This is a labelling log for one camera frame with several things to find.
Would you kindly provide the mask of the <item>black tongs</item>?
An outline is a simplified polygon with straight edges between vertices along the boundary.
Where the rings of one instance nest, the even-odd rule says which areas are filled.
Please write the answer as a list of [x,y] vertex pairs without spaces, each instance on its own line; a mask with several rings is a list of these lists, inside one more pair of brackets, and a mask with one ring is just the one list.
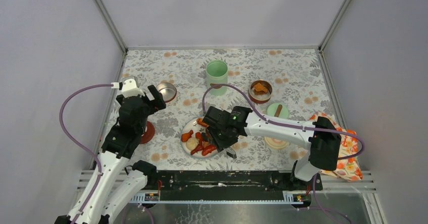
[[229,156],[229,157],[231,157],[232,159],[236,159],[237,158],[236,151],[233,150],[232,148],[226,149],[226,155]]

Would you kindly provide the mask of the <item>fried chicken piece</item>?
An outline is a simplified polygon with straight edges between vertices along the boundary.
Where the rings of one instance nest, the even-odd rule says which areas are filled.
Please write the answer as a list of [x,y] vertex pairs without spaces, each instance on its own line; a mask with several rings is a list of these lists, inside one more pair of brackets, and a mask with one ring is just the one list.
[[256,83],[252,88],[254,94],[256,95],[263,95],[268,94],[269,90],[261,83]]

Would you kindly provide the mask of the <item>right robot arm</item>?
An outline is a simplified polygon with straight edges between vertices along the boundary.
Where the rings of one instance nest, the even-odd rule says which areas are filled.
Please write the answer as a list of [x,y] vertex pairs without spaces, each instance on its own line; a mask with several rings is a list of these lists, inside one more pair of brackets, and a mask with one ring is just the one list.
[[262,115],[242,106],[231,112],[211,106],[202,122],[208,126],[209,141],[219,152],[234,145],[239,136],[268,137],[306,149],[306,155],[295,162],[289,176],[294,189],[303,189],[321,170],[337,168],[342,138],[328,118],[300,122]]

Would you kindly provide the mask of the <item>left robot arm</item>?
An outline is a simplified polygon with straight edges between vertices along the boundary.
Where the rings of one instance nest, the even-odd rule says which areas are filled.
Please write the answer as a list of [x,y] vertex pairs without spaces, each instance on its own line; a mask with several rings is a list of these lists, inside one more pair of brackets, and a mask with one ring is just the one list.
[[113,223],[123,208],[141,189],[156,184],[156,166],[138,161],[132,166],[125,181],[116,189],[116,179],[126,167],[147,127],[148,116],[166,108],[162,94],[154,85],[148,90],[149,99],[138,86],[111,83],[120,89],[119,116],[111,127],[98,155],[94,157],[96,170],[74,207],[66,215],[58,216],[56,223]]

